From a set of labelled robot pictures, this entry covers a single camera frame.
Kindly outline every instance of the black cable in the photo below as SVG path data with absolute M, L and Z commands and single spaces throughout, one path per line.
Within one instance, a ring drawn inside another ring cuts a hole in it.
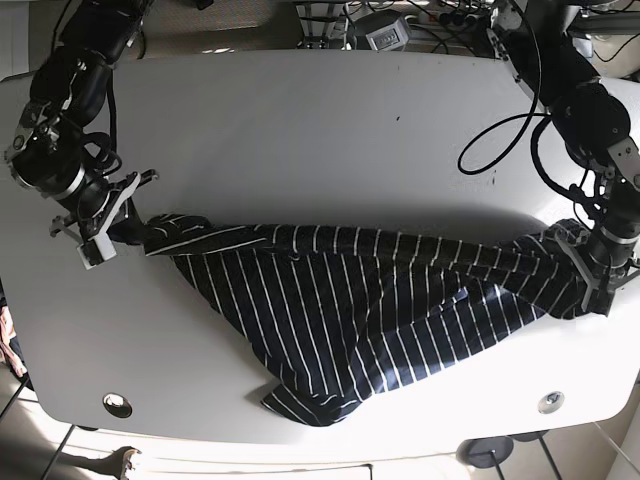
M 466 27 L 464 27 L 462 30 L 460 30 L 459 33 L 464 33 L 466 32 L 469 28 L 471 28 L 473 25 L 467 25 Z M 447 42 L 449 40 L 453 40 L 453 37 L 449 37 L 449 38 L 445 38 L 444 40 L 442 40 L 440 43 L 438 43 L 435 47 L 433 47 L 431 49 L 431 51 L 429 53 L 435 53 L 435 51 L 440 47 L 440 45 L 444 45 L 445 47 L 445 51 L 447 52 L 447 54 L 449 53 L 449 48 L 447 47 Z
M 609 63 L 610 61 L 612 61 L 614 58 L 616 58 L 618 55 L 620 55 L 620 52 L 622 52 L 622 50 L 624 49 L 624 47 L 626 47 L 627 45 L 629 45 L 633 40 L 635 40 L 636 38 L 640 37 L 640 33 L 636 33 L 633 37 L 631 37 L 630 39 L 628 39 L 626 42 L 624 42 L 622 44 L 622 46 L 618 49 L 618 51 L 616 53 L 613 54 L 613 56 L 607 58 L 606 60 L 604 58 L 602 58 L 600 55 L 598 55 L 598 52 L 595 51 L 595 49 L 593 50 L 593 53 L 596 55 L 596 57 L 598 57 L 598 59 L 602 62 L 602 63 Z
M 56 26 L 53 27 L 53 35 L 51 37 L 51 54 L 53 54 L 53 51 L 56 48 L 56 40 L 58 40 L 58 28 L 60 28 L 60 24 L 62 23 L 62 19 L 64 18 L 64 15 L 67 13 L 67 10 L 69 10 L 69 5 L 71 5 L 71 0 L 67 0 L 67 3 L 65 3 L 64 8 L 62 9 L 62 13 L 58 17 L 58 21 L 56 22 Z
M 364 2 L 351 2 L 348 7 L 355 7 L 355 5 L 359 3 L 360 6 L 358 8 L 356 8 L 353 12 L 349 12 L 349 15 L 354 15 L 356 13 L 358 13 L 360 10 L 362 10 L 362 7 L 364 7 Z
M 548 117 L 548 115 L 546 113 L 520 113 L 518 115 L 513 115 L 511 117 L 507 117 L 504 118 L 502 120 L 500 120 L 499 122 L 494 123 L 493 125 L 491 125 L 490 127 L 485 128 L 483 131 L 481 131 L 478 135 L 476 135 L 475 137 L 473 137 L 473 139 L 467 143 L 467 146 L 464 147 L 464 150 L 462 150 L 462 153 L 460 154 L 460 156 L 458 157 L 458 170 L 460 171 L 460 173 L 464 173 L 465 175 L 480 175 L 481 173 L 486 172 L 487 170 L 491 169 L 492 167 L 495 167 L 499 161 L 501 161 L 504 156 L 506 155 L 500 155 L 496 160 L 494 160 L 493 162 L 489 163 L 488 165 L 485 165 L 484 167 L 481 167 L 479 169 L 476 170 L 467 170 L 466 168 L 464 168 L 462 166 L 462 159 L 464 158 L 464 154 L 467 153 L 467 151 L 478 141 L 480 140 L 482 137 L 484 137 L 486 134 L 488 134 L 489 132 L 495 130 L 498 127 L 501 127 L 502 125 L 504 125 L 505 123 L 509 123 L 509 122 L 513 122 L 514 120 L 519 120 L 521 118 L 529 118 L 529 117 Z
M 429 11 L 427 11 L 426 9 L 424 9 L 423 7 L 421 7 L 420 5 L 418 5 L 416 2 L 414 2 L 413 0 L 407 0 L 407 2 L 409 2 L 411 5 L 413 5 L 414 7 L 416 7 L 418 10 L 421 10 L 422 12 L 426 13 L 429 17 L 431 18 L 435 18 L 434 15 L 432 15 L 431 13 L 429 13 Z M 467 42 L 465 42 L 462 38 L 460 38 L 460 36 L 454 32 L 453 30 L 451 30 L 449 27 L 447 27 L 446 25 L 440 23 L 440 25 L 442 26 L 442 28 L 444 28 L 444 30 L 451 35 L 452 38 L 455 38 L 458 42 L 460 42 L 460 44 L 465 47 L 467 50 L 469 50 L 469 52 L 471 52 L 474 56 L 478 57 L 479 55 L 475 52 L 475 50 L 473 50 L 473 48 L 471 48 L 469 46 L 469 44 Z
M 580 190 L 582 190 L 582 187 L 584 187 L 584 183 L 587 181 L 587 175 L 589 175 L 589 170 L 585 169 L 584 174 L 582 175 L 582 180 L 580 180 L 580 185 L 578 185 L 578 188 L 580 188 Z M 582 218 L 580 218 L 580 215 L 578 215 L 577 206 L 578 206 L 578 203 L 574 200 L 573 214 L 575 215 L 576 219 L 582 224 L 582 226 L 587 230 L 589 230 L 589 227 L 587 227 L 587 224 L 584 222 L 584 220 L 582 220 Z
M 107 81 L 107 104 L 109 105 L 109 136 L 111 137 L 111 150 L 118 151 L 118 112 L 116 110 L 116 96 L 113 91 L 113 70 Z
M 467 144 L 466 147 L 464 147 L 464 150 L 462 150 L 462 153 L 460 153 L 460 156 L 458 157 L 458 170 L 461 173 L 465 174 L 465 175 L 479 175 L 479 174 L 484 173 L 487 170 L 490 170 L 491 168 L 495 167 L 507 155 L 509 155 L 509 153 L 511 153 L 511 150 L 513 150 L 515 148 L 515 146 L 518 144 L 518 142 L 520 141 L 520 139 L 522 139 L 522 137 L 524 136 L 525 132 L 527 131 L 527 128 L 529 128 L 529 125 L 531 124 L 531 120 L 533 120 L 533 117 L 539 116 L 539 114 L 536 114 L 536 108 L 538 107 L 538 99 L 540 98 L 540 86 L 542 84 L 542 61 L 540 60 L 540 48 L 538 47 L 538 40 L 536 39 L 536 34 L 533 31 L 533 28 L 531 27 L 531 24 L 529 23 L 529 20 L 527 20 L 526 15 L 524 14 L 522 9 L 520 8 L 520 5 L 518 5 L 518 3 L 515 0 L 508 0 L 508 1 L 511 4 L 511 7 L 515 10 L 515 12 L 522 19 L 522 23 L 524 24 L 526 29 L 529 31 L 529 35 L 531 35 L 531 42 L 533 43 L 533 46 L 534 46 L 535 51 L 536 51 L 536 61 L 537 61 L 537 67 L 538 67 L 538 84 L 536 85 L 534 93 L 533 93 L 533 100 L 531 102 L 531 108 L 529 108 L 529 113 L 526 115 L 526 117 L 525 117 L 526 119 L 525 119 L 524 123 L 522 124 L 522 127 L 520 127 L 520 131 L 518 131 L 518 133 L 513 138 L 513 140 L 511 140 L 511 143 L 507 146 L 507 148 L 504 149 L 504 151 L 500 155 L 498 155 L 498 157 L 496 157 L 495 160 L 493 160 L 492 162 L 488 163 L 484 167 L 478 168 L 476 170 L 467 170 L 462 166 L 462 159 L 464 158 L 464 154 L 467 152 L 467 150 L 469 150 L 469 147 L 471 147 L 471 145 L 473 145 L 478 139 L 480 139 L 482 136 L 484 136 L 486 133 L 490 132 L 494 128 L 497 128 L 498 126 L 503 125 L 503 124 L 511 121 L 509 119 L 502 120 L 502 121 L 498 122 L 497 124 L 492 125 L 488 129 L 486 129 L 482 133 L 480 133 L 480 135 L 477 135 L 473 140 L 471 140 L 470 143 Z M 545 120 L 547 120 L 547 124 L 548 124 L 548 122 L 551 121 L 551 120 L 545 118 L 543 120 L 543 122 Z
M 147 36 L 144 34 L 144 30 L 140 29 L 140 53 L 138 54 L 138 60 L 142 60 L 147 54 Z
M 558 185 L 556 182 L 551 180 L 551 177 L 545 171 L 544 167 L 542 166 L 542 161 L 540 160 L 540 153 L 538 152 L 540 137 L 550 123 L 551 115 L 545 115 L 540 123 L 536 125 L 536 128 L 533 129 L 533 133 L 531 134 L 531 159 L 533 160 L 533 166 L 535 167 L 536 172 L 538 172 L 538 175 L 547 185 L 547 187 L 556 192 L 558 195 L 561 195 L 573 202 L 575 200 L 574 195 L 572 195 L 571 192 L 566 188 Z
M 445 52 L 447 52 L 447 55 L 449 54 L 449 47 L 447 46 L 446 41 L 440 35 L 438 35 L 437 33 L 433 32 L 430 28 L 427 28 L 424 25 L 415 24 L 415 23 L 410 23 L 409 25 L 411 26 L 411 28 L 417 28 L 418 30 L 424 30 L 429 35 L 431 35 L 433 38 L 438 40 L 438 43 L 436 44 L 435 48 L 431 51 L 431 53 L 435 52 L 438 49 L 438 47 L 440 47 L 440 45 L 442 45 L 442 46 L 444 46 L 444 50 L 445 50 Z

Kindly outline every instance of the metal bracket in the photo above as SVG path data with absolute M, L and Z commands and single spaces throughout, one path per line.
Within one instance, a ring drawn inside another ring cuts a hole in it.
M 608 152 L 622 176 L 640 192 L 640 154 L 636 142 L 627 137 L 609 147 Z

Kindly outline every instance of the white stripe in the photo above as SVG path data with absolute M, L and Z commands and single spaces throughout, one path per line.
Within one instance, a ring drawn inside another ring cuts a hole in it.
M 284 415 L 282 415 L 280 412 L 275 411 L 275 410 L 273 409 L 273 407 L 272 407 L 272 406 L 270 406 L 268 403 L 264 402 L 264 403 L 262 403 L 262 406 L 263 406 L 263 407 L 265 407 L 265 408 L 268 408 L 270 411 L 272 411 L 273 413 L 275 413 L 275 414 L 276 414 L 276 415 L 278 415 L 279 417 L 284 418 Z
M 396 250 L 397 244 L 400 243 L 400 236 L 398 235 L 396 240 Z M 402 340 L 402 336 L 400 335 L 400 319 L 398 318 L 398 271 L 396 264 L 393 264 L 393 303 L 394 310 L 396 311 L 396 336 L 398 337 L 398 341 L 400 342 L 400 346 L 402 347 L 402 351 L 404 353 L 404 358 L 407 360 L 407 366 L 409 367 L 409 373 L 411 374 L 411 379 L 413 382 L 417 382 L 416 374 L 413 371 L 413 366 L 411 365 L 411 360 L 409 359 L 409 354 L 407 353 L 407 347 Z
M 189 272 L 191 272 L 191 280 L 193 280 L 193 286 L 198 289 L 198 283 L 196 282 L 196 276 L 193 273 L 193 265 L 191 265 L 191 255 L 187 255 L 187 265 L 189 265 Z
M 500 263 L 500 257 L 502 256 L 502 250 L 498 249 L 498 255 L 496 255 L 496 261 L 493 264 L 494 270 L 498 268 L 498 264 Z
M 462 240 L 458 240 L 458 249 L 456 250 L 456 255 L 453 257 L 453 262 L 449 264 L 449 270 L 453 268 L 453 266 L 458 263 L 458 258 L 460 257 L 460 250 L 462 250 Z
M 240 247 L 246 247 L 247 245 L 253 245 L 254 243 L 260 243 L 263 240 L 264 240 L 263 238 L 258 238 L 256 240 L 251 240 L 250 242 L 237 243 L 235 245 L 230 245 L 230 246 L 224 247 L 224 248 L 216 248 L 215 250 L 211 250 L 210 252 L 204 252 L 204 253 L 201 253 L 200 255 L 208 255 L 208 254 L 226 252 L 227 250 L 236 250 L 236 249 L 238 249 Z
M 460 292 L 460 289 L 462 288 L 461 282 L 460 282 L 460 274 L 458 272 L 455 272 L 456 274 L 456 282 L 458 283 L 458 292 Z M 458 314 L 458 302 L 456 302 L 456 304 L 453 305 L 453 313 L 456 315 L 456 322 L 458 322 L 458 326 L 460 327 L 460 333 L 462 334 L 462 340 L 464 340 L 464 344 L 467 347 L 467 353 L 469 354 L 469 356 L 471 356 L 471 349 L 469 348 L 469 343 L 467 342 L 467 336 L 464 333 L 464 328 L 462 327 L 462 322 L 460 321 L 460 315 Z
M 429 291 L 431 290 L 429 287 L 429 269 L 425 269 L 425 281 L 426 281 L 426 289 L 427 289 L 427 299 L 429 298 Z M 429 312 L 431 309 L 427 311 L 427 315 L 425 316 L 425 325 L 427 326 L 427 331 L 429 332 L 429 336 L 431 337 L 431 344 L 433 345 L 433 349 L 436 351 L 436 356 L 438 357 L 438 363 L 440 364 L 440 370 L 444 370 L 444 363 L 442 362 L 442 357 L 440 357 L 440 349 L 438 348 L 438 344 L 436 343 L 436 339 L 433 336 L 433 332 L 431 331 L 431 326 L 429 325 L 429 319 L 431 316 Z
M 442 244 L 442 237 L 438 237 L 438 246 L 436 247 L 436 254 L 431 259 L 431 266 L 435 265 L 438 255 L 440 255 L 440 245 Z
M 545 250 L 545 248 L 542 246 L 542 243 L 540 243 L 540 241 L 534 238 L 533 235 L 525 235 L 525 236 L 533 240 L 533 243 L 535 243 L 538 246 L 538 248 L 544 252 L 545 255 L 549 255 L 549 252 Z
M 300 225 L 296 225 L 296 228 L 293 229 L 293 251 L 298 253 L 298 229 Z
M 296 328 L 293 324 L 293 318 L 291 317 L 291 311 L 289 310 L 289 301 L 287 299 L 287 295 L 285 294 L 284 286 L 282 285 L 282 278 L 280 278 L 280 270 L 278 269 L 278 262 L 276 261 L 276 257 L 274 256 L 272 256 L 271 259 L 273 260 L 273 268 L 275 268 L 276 270 L 276 277 L 278 277 L 278 285 L 280 286 L 280 293 L 282 294 L 284 308 L 287 311 L 287 318 L 289 319 L 289 325 L 291 326 L 291 333 L 293 334 L 293 340 L 295 341 L 296 348 L 298 349 L 298 354 L 300 355 L 300 361 L 302 362 L 302 366 L 307 372 L 307 379 L 309 381 L 309 393 L 311 393 L 313 392 L 313 387 L 311 385 L 311 372 L 309 371 L 307 362 L 304 361 L 304 355 L 302 354 L 302 349 L 300 348 L 300 342 L 298 342 L 298 334 L 296 333 Z
M 365 317 L 365 324 L 368 324 L 370 315 L 371 315 L 371 301 L 369 299 L 369 287 L 367 287 L 367 277 L 364 274 L 364 265 L 362 264 L 362 257 L 358 257 L 358 262 L 360 263 L 360 273 L 362 274 L 362 285 L 364 287 L 365 299 L 367 301 L 367 315 Z M 371 337 L 369 336 L 368 332 L 365 334 L 365 337 L 367 339 L 367 343 L 369 344 L 369 348 L 371 349 L 371 355 L 373 356 L 373 360 L 376 364 L 376 367 L 378 367 L 378 372 L 380 372 L 380 378 L 382 378 L 382 387 L 385 392 L 388 392 L 389 385 L 387 383 L 387 377 L 384 375 L 384 372 L 382 371 L 382 367 L 380 366 L 378 356 L 376 355 L 376 351 L 373 348 L 373 343 L 371 342 Z
M 484 278 L 483 278 L 485 282 L 489 279 L 489 275 L 491 275 L 491 272 L 498 266 L 501 253 L 502 253 L 502 250 L 498 249 L 498 254 L 496 255 L 496 261 L 493 263 L 493 267 L 487 267 L 487 273 L 484 275 Z
M 280 399 L 278 397 L 276 397 L 275 393 L 271 392 L 271 396 L 274 398 L 274 400 L 276 402 L 278 402 L 280 405 L 282 405 L 291 415 L 293 415 L 294 417 L 296 417 L 300 423 L 304 424 L 304 425 L 309 425 L 309 422 L 305 422 L 304 420 L 302 420 L 302 418 L 300 418 L 293 410 L 291 410 L 289 407 L 287 407 L 284 403 L 282 403 L 280 401 Z
M 206 255 L 202 255 L 202 262 L 204 263 L 204 266 L 207 270 L 207 276 L 209 277 L 209 286 L 211 287 L 211 291 L 213 292 L 213 296 L 216 300 L 216 305 L 220 309 L 220 314 L 224 316 L 224 313 L 222 313 L 222 304 L 220 303 L 220 299 L 218 298 L 218 292 L 216 292 L 216 287 L 213 284 L 213 278 L 211 278 L 211 270 L 209 269 L 209 259 Z
M 236 256 L 238 257 L 238 263 L 240 264 L 240 271 L 242 272 L 242 279 L 244 280 L 244 284 L 247 287 L 247 293 L 249 294 L 249 301 L 251 302 L 251 306 L 253 307 L 253 314 L 256 317 L 256 323 L 258 324 L 258 330 L 260 330 L 260 336 L 262 337 L 262 344 L 264 345 L 264 349 L 267 351 L 269 355 L 271 355 L 271 351 L 269 351 L 269 346 L 267 345 L 267 340 L 264 336 L 264 331 L 262 330 L 262 322 L 260 321 L 260 315 L 258 315 L 258 309 L 256 308 L 256 302 L 253 300 L 253 294 L 251 293 L 251 286 L 249 285 L 249 281 L 247 280 L 247 275 L 244 271 L 244 265 L 242 264 L 242 258 L 240 258 L 240 252 L 236 252 Z
M 189 233 L 189 232 L 192 232 L 194 230 L 199 230 L 199 229 L 202 229 L 202 228 L 204 228 L 204 226 L 202 226 L 202 225 L 194 225 L 193 227 L 189 227 L 186 230 L 183 230 L 181 233 Z
M 380 338 L 382 339 L 382 343 L 384 344 L 384 348 L 387 351 L 387 355 L 389 355 L 389 360 L 391 361 L 391 366 L 393 367 L 393 373 L 398 381 L 398 385 L 403 385 L 402 380 L 400 379 L 400 372 L 398 371 L 398 367 L 396 366 L 396 362 L 393 360 L 393 355 L 391 355 L 391 349 L 389 348 L 389 344 L 387 343 L 387 337 L 384 334 L 384 324 L 382 322 L 384 318 L 384 313 L 382 311 L 382 299 L 384 298 L 384 288 L 382 285 L 382 273 L 380 271 L 380 259 L 376 257 L 376 268 L 378 271 L 378 284 L 380 285 L 380 298 L 378 299 L 378 303 L 380 304 Z
M 347 408 L 349 405 L 353 405 L 354 403 L 358 403 L 358 400 L 350 400 L 347 403 L 345 403 L 344 405 L 340 405 L 339 407 L 334 408 L 333 410 L 331 410 L 331 412 L 329 413 L 333 413 L 336 410 L 342 410 L 343 408 Z
M 320 225 L 317 225 L 316 229 L 313 231 L 312 248 L 314 253 L 318 253 L 318 230 L 320 230 Z
M 522 290 L 524 289 L 524 287 L 527 285 L 527 283 L 529 282 L 529 279 L 532 277 L 533 275 L 527 275 L 524 279 L 524 282 L 522 282 L 522 285 L 520 285 L 520 288 L 518 289 L 518 291 L 516 292 L 516 295 L 520 295 L 520 292 L 522 292 Z
M 518 312 L 518 318 L 520 319 L 520 326 L 524 327 L 524 319 L 522 318 L 522 312 L 520 312 L 520 302 L 519 299 L 513 295 L 513 302 L 516 304 L 516 311 Z
M 342 382 L 340 381 L 340 375 L 338 375 L 338 366 L 336 365 L 336 357 L 333 354 L 333 346 L 331 345 L 331 339 L 329 337 L 329 331 L 327 330 L 327 319 L 324 315 L 324 308 L 322 307 L 322 301 L 320 300 L 320 292 L 318 291 L 318 284 L 316 283 L 316 277 L 313 273 L 313 267 L 311 265 L 311 259 L 307 257 L 307 264 L 309 265 L 309 274 L 311 275 L 311 283 L 313 283 L 313 290 L 316 293 L 316 300 L 318 301 L 318 308 L 320 309 L 320 318 L 322 319 L 322 328 L 324 330 L 325 338 L 327 339 L 327 346 L 329 347 L 329 355 L 331 356 L 331 363 L 333 363 L 333 372 L 336 374 L 336 382 L 338 382 L 338 389 L 340 390 L 340 396 L 344 397 L 344 390 L 342 389 Z
M 493 286 L 493 290 L 496 292 L 496 298 L 498 299 L 498 305 L 500 306 L 500 312 L 502 312 L 502 318 L 504 318 L 504 324 L 507 326 L 507 332 L 511 334 L 511 327 L 509 326 L 509 320 L 507 314 L 504 312 L 504 305 L 502 304 L 502 294 L 497 285 Z
M 362 367 L 362 372 L 364 374 L 364 378 L 367 380 L 369 384 L 369 388 L 371 389 L 371 393 L 375 393 L 375 389 L 373 388 L 373 384 L 371 380 L 369 380 L 369 375 L 367 375 L 367 369 L 364 366 L 364 362 L 362 361 L 362 357 L 360 356 L 360 349 L 358 348 L 358 340 L 360 338 L 360 332 L 358 331 L 358 325 L 356 323 L 356 306 L 353 301 L 353 293 L 351 291 L 351 283 L 349 282 L 349 274 L 347 273 L 347 264 L 344 261 L 344 256 L 340 257 L 342 260 L 342 269 L 344 270 L 344 276 L 347 280 L 347 292 L 349 293 L 349 303 L 351 304 L 351 322 L 353 323 L 353 330 L 355 332 L 355 343 L 354 348 L 356 351 L 356 356 L 358 357 L 358 361 L 360 362 L 360 366 Z
M 166 252 L 167 250 L 171 250 L 172 248 L 184 247 L 185 245 L 191 245 L 192 243 L 199 242 L 201 240 L 204 240 L 205 238 L 214 237 L 214 236 L 220 235 L 222 233 L 234 232 L 236 230 L 241 230 L 243 228 L 246 228 L 246 227 L 239 226 L 239 227 L 228 228 L 226 230 L 219 230 L 217 232 L 211 232 L 211 233 L 208 233 L 208 234 L 203 235 L 201 237 L 192 238 L 190 240 L 185 240 L 184 242 L 175 243 L 173 245 L 168 245 L 166 247 L 159 248 L 158 250 L 153 250 L 153 251 L 147 253 L 147 255 L 148 256 L 149 255 L 157 255 L 158 253 Z
M 420 238 L 418 237 L 418 241 L 417 241 L 417 245 L 420 244 Z M 429 371 L 428 367 L 427 367 L 427 359 L 424 356 L 424 352 L 422 351 L 422 345 L 420 345 L 420 340 L 418 340 L 418 332 L 416 332 L 416 326 L 415 326 L 415 321 L 416 321 L 416 304 L 414 301 L 414 290 L 413 290 L 413 272 L 411 271 L 411 269 L 413 268 L 413 262 L 409 264 L 409 297 L 410 297 L 410 302 L 411 302 L 411 331 L 413 332 L 413 336 L 416 340 L 416 345 L 418 346 L 418 352 L 420 352 L 420 358 L 422 359 L 422 366 L 424 367 L 425 371 Z
M 317 421 L 319 424 L 320 424 L 320 423 L 322 423 L 322 422 L 320 422 L 320 419 L 316 416 L 316 414 L 315 414 L 315 413 L 313 413 L 311 410 L 309 410 L 309 408 L 308 408 L 304 403 L 302 403 L 300 400 L 298 400 L 298 398 L 295 396 L 295 394 L 294 394 L 291 390 L 289 390 L 285 385 L 283 385 L 282 387 L 287 391 L 287 393 L 289 393 L 289 395 L 291 396 L 291 398 L 293 398 L 293 399 L 296 401 L 296 403 L 297 403 L 298 405 L 300 405 L 300 406 L 301 406 L 302 408 L 304 408 L 307 412 L 309 412 L 311 415 L 313 415 L 313 418 L 315 418 L 315 419 L 316 419 L 316 421 Z
M 576 288 L 578 288 L 578 277 L 573 277 L 573 281 L 574 281 L 574 282 L 575 282 L 575 284 L 576 284 Z M 560 316 L 560 318 L 564 318 L 564 317 L 565 317 L 565 315 L 566 315 L 567 313 L 569 313 L 569 310 L 571 310 L 572 308 L 573 308 L 573 305 L 569 305 L 569 306 L 567 307 L 567 309 L 566 309 L 564 312 L 562 312 L 562 315 Z
M 276 315 L 273 312 L 273 305 L 271 304 L 271 297 L 269 296 L 269 290 L 267 289 L 267 284 L 264 281 L 264 275 L 262 274 L 262 267 L 260 267 L 260 262 L 258 261 L 258 254 L 256 251 L 253 251 L 253 256 L 256 260 L 256 266 L 258 267 L 258 274 L 260 275 L 260 282 L 262 283 L 262 289 L 264 290 L 264 294 L 267 297 L 267 304 L 269 305 L 269 311 L 271 312 L 271 318 L 273 319 L 273 327 L 276 331 L 276 335 L 280 340 L 280 346 L 282 347 L 282 354 L 284 358 L 287 360 L 287 365 L 289 365 L 289 369 L 293 371 L 293 365 L 291 364 L 291 359 L 289 358 L 289 354 L 287 352 L 287 348 L 284 346 L 284 341 L 282 340 L 282 335 L 280 335 L 280 329 L 278 328 L 278 320 L 276 319 Z
M 238 321 L 240 322 L 240 326 L 242 327 L 242 334 L 246 337 L 247 330 L 244 328 L 244 321 L 242 320 L 242 314 L 240 313 L 240 308 L 238 307 L 238 301 L 236 300 L 236 294 L 233 291 L 233 285 L 231 285 L 231 280 L 229 280 L 229 273 L 227 272 L 227 266 L 224 263 L 224 256 L 220 255 L 220 263 L 222 263 L 222 271 L 224 272 L 224 276 L 227 279 L 227 284 L 229 285 L 229 292 L 231 292 L 231 299 L 233 300 L 233 304 L 236 307 L 236 313 L 238 314 Z
M 540 259 L 536 258 L 536 266 L 533 268 L 533 273 L 531 276 L 536 276 L 538 274 L 538 269 L 540 268 Z
M 338 254 L 338 232 L 340 227 L 336 227 L 336 233 L 333 234 L 333 253 Z
M 153 227 L 154 230 L 160 230 L 162 233 L 164 233 L 164 237 L 165 238 L 169 238 L 169 232 L 167 232 L 164 228 L 160 228 L 160 227 Z
M 391 258 L 393 258 L 394 260 L 396 259 L 396 257 L 398 256 L 398 248 L 400 248 L 400 236 L 402 234 L 400 232 L 398 232 L 398 234 L 396 235 L 396 246 L 393 249 L 393 255 Z
M 532 305 L 535 305 L 536 302 L 538 301 L 538 299 L 540 298 L 540 295 L 542 295 L 542 292 L 544 292 L 544 289 L 547 288 L 547 285 L 549 284 L 549 282 L 551 280 L 553 280 L 555 278 L 555 276 L 558 273 L 558 266 L 560 266 L 559 263 L 555 264 L 555 267 L 553 268 L 553 273 L 551 274 L 551 276 L 549 278 L 547 278 L 544 283 L 542 284 L 542 288 L 540 289 L 540 291 L 538 292 L 538 294 L 536 295 L 536 298 L 533 299 L 533 302 L 531 302 Z
M 498 343 L 498 336 L 496 335 L 496 329 L 493 327 L 493 321 L 491 320 L 491 313 L 489 312 L 489 307 L 487 306 L 487 297 L 484 296 L 484 292 L 482 291 L 482 286 L 480 286 L 480 295 L 482 295 L 482 305 L 484 305 L 484 311 L 487 314 L 487 321 L 489 322 L 489 327 L 491 328 L 493 339 L 496 341 L 496 343 Z
M 373 256 L 378 256 L 378 241 L 380 240 L 380 230 L 376 231 L 376 240 L 373 243 Z
M 276 240 L 278 238 L 278 229 L 281 227 L 282 225 L 276 225 L 276 227 L 273 229 L 273 237 L 271 238 L 271 243 L 276 243 Z
M 327 403 L 329 403 L 334 398 L 338 398 L 338 396 L 337 395 L 329 395 L 326 400 L 320 402 L 318 405 L 320 405 L 321 407 L 324 407 Z
M 316 354 L 316 360 L 318 361 L 318 370 L 320 370 L 320 377 L 322 378 L 322 385 L 324 386 L 325 395 L 329 394 L 329 388 L 327 387 L 327 379 L 324 377 L 324 369 L 322 368 L 322 362 L 320 361 L 320 354 L 318 353 L 318 347 L 316 346 L 316 340 L 313 336 L 313 332 L 311 331 L 311 323 L 309 322 L 309 315 L 307 313 L 307 307 L 304 304 L 304 298 L 302 297 L 302 289 L 300 288 L 300 282 L 298 280 L 298 274 L 296 269 L 291 265 L 291 271 L 293 272 L 293 278 L 296 281 L 296 287 L 298 288 L 298 295 L 300 295 L 300 302 L 302 303 L 302 311 L 304 313 L 304 319 L 307 323 L 307 331 L 309 332 L 309 338 L 311 339 L 311 345 L 313 346 L 313 351 Z
M 519 253 L 518 256 L 516 257 L 516 264 L 513 267 L 513 269 L 511 270 L 512 272 L 517 272 L 518 271 L 518 267 L 520 266 L 520 259 L 522 258 L 522 254 Z
M 421 243 L 422 243 L 422 235 L 418 235 L 418 240 L 416 241 L 416 250 L 415 252 L 413 252 L 413 258 L 411 259 L 411 264 L 413 264 L 413 262 L 416 261 L 418 258 L 418 254 L 419 254 L 418 252 L 420 251 Z
M 471 313 L 471 321 L 473 322 L 473 326 L 476 329 L 476 333 L 478 334 L 478 339 L 480 340 L 480 345 L 482 346 L 483 350 L 486 350 L 487 347 L 485 347 L 484 345 L 484 340 L 482 339 L 482 334 L 480 333 L 480 329 L 478 328 L 478 322 L 476 321 L 476 314 L 473 311 L 473 305 L 471 303 L 471 293 L 469 292 L 469 287 L 467 287 L 467 298 L 468 300 L 468 305 L 469 305 L 469 313 Z
M 478 245 L 478 251 L 476 252 L 476 258 L 473 260 L 473 266 L 478 265 L 478 261 L 480 260 L 480 252 L 482 251 L 482 245 Z
M 447 290 L 446 290 L 445 284 L 444 284 L 444 270 L 440 272 L 440 278 L 441 278 L 441 281 L 442 281 L 442 303 L 444 303 L 445 299 L 447 298 Z M 444 309 L 442 308 L 442 303 L 439 305 L 440 312 L 444 312 Z M 447 322 L 444 321 L 444 316 L 442 315 L 442 313 L 440 313 L 439 317 L 440 317 L 440 322 L 442 323 L 442 326 L 444 327 L 444 333 L 447 336 L 447 341 L 449 342 L 449 347 L 451 347 L 451 353 L 453 354 L 453 361 L 455 363 L 458 363 L 458 356 L 456 355 L 456 350 L 453 348 L 453 342 L 451 341 L 451 336 L 449 335 L 449 329 L 447 328 Z
M 353 240 L 353 255 L 358 255 L 358 237 L 360 236 L 360 227 L 356 228 L 356 238 Z

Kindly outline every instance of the floor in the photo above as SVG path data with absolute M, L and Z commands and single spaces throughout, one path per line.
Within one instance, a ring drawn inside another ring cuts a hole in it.
M 17 381 L 0 365 L 0 407 L 17 388 Z M 603 428 L 619 443 L 624 439 L 638 403 L 636 389 L 625 409 Z M 3 480 L 40 478 L 68 424 L 49 417 L 33 392 L 23 390 L 0 426 L 0 464 Z M 605 480 L 614 460 L 613 452 L 598 436 L 593 425 L 551 431 L 545 437 L 565 480 Z M 105 476 L 74 465 L 85 458 L 108 456 L 123 446 L 143 452 L 136 479 L 231 479 L 249 480 L 367 480 L 371 472 L 366 459 L 344 462 L 344 452 L 300 451 L 294 447 L 234 445 L 151 437 L 98 430 L 76 429 L 52 471 L 49 480 L 104 480 Z M 375 480 L 497 480 L 494 470 L 474 470 L 455 459 L 450 445 L 441 453 L 423 457 L 382 459 L 372 462 Z M 508 480 L 547 480 L 552 472 L 536 443 L 516 443 L 514 453 L 503 464 Z

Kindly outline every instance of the screw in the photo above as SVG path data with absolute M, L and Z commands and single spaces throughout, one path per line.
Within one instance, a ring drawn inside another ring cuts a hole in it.
M 24 147 L 24 137 L 22 135 L 18 135 L 13 139 L 13 148 L 20 150 L 22 147 Z
M 547 405 L 553 405 L 558 400 L 560 400 L 560 394 L 557 392 L 553 392 L 547 395 Z

